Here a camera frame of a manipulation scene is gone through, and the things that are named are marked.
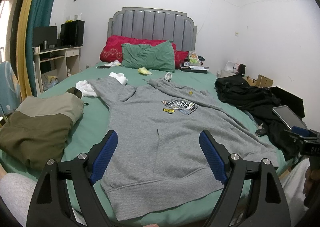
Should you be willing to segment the person's right hand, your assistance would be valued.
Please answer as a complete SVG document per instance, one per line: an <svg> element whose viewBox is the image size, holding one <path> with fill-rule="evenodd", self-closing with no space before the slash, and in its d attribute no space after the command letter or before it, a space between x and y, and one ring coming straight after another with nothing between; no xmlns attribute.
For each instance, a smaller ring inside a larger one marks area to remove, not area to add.
<svg viewBox="0 0 320 227"><path fill-rule="evenodd" d="M312 184L315 181L318 181L320 178L320 171L319 170L311 170L310 167L306 170L305 173L305 183L303 193L307 196L311 190Z"/></svg>

